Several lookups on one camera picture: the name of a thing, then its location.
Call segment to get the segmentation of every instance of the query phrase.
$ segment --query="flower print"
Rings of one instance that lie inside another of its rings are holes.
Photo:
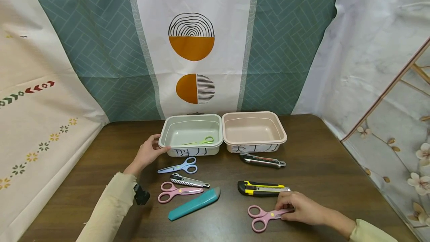
[[[35,153],[29,153],[29,154],[27,154],[27,161],[28,162],[36,162],[36,160],[37,160],[37,154],[35,154]]]
[[[0,179],[0,189],[7,189],[10,186],[10,180],[8,178]]]
[[[77,124],[77,120],[75,118],[69,119],[69,125],[76,125],[76,124]]]
[[[57,141],[59,140],[60,135],[59,134],[51,134],[51,137],[49,138],[51,141]]]
[[[14,174],[15,176],[18,174],[22,174],[25,172],[25,165],[15,165],[14,167],[12,167],[13,171],[12,174]]]
[[[69,131],[69,127],[67,125],[60,126],[60,132],[67,133]]]
[[[419,203],[414,202],[413,207],[414,207],[414,214],[409,215],[408,219],[419,221],[420,223],[427,223],[427,221],[430,223],[430,220],[428,220],[429,216],[424,211],[424,208],[422,208],[422,206],[419,205]]]
[[[361,126],[359,126],[357,128],[357,131],[359,131],[361,133],[361,138],[362,139],[365,139],[365,138],[367,138],[368,135],[372,134],[372,130],[370,130],[370,128],[364,129]]]
[[[421,196],[430,192],[430,177],[420,177],[417,173],[411,173],[408,184],[415,187],[415,190]]]
[[[420,160],[420,166],[430,165],[430,144],[422,143],[421,148],[415,153]]]
[[[39,149],[41,151],[47,151],[49,149],[49,144],[47,142],[45,142],[45,143],[42,142],[39,144]]]

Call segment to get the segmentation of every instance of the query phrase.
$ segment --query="black line pattern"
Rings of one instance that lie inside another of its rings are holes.
[[[214,27],[208,18],[200,13],[181,13],[173,18],[169,36],[215,37]]]
[[[208,103],[215,95],[215,84],[208,77],[197,75],[197,102]]]

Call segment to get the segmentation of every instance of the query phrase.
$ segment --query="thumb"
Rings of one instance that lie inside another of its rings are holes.
[[[281,215],[281,220],[297,221],[297,213],[296,212],[284,213]]]
[[[161,155],[161,154],[164,154],[164,153],[166,153],[167,151],[169,151],[169,149],[171,149],[172,147],[170,147],[170,146],[167,146],[167,147],[164,147],[164,148],[161,148],[161,149],[156,149],[155,150],[155,153],[157,154],[157,155]]]

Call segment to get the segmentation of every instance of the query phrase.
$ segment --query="white curtain panel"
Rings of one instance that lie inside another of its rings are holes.
[[[102,127],[37,0],[0,0],[0,241],[15,242]]]
[[[336,0],[293,114],[321,117],[339,139],[430,36],[430,0]]]

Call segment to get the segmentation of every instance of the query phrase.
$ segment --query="cream cloth backdrop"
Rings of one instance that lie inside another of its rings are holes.
[[[37,0],[0,0],[0,241],[15,242],[108,123]]]

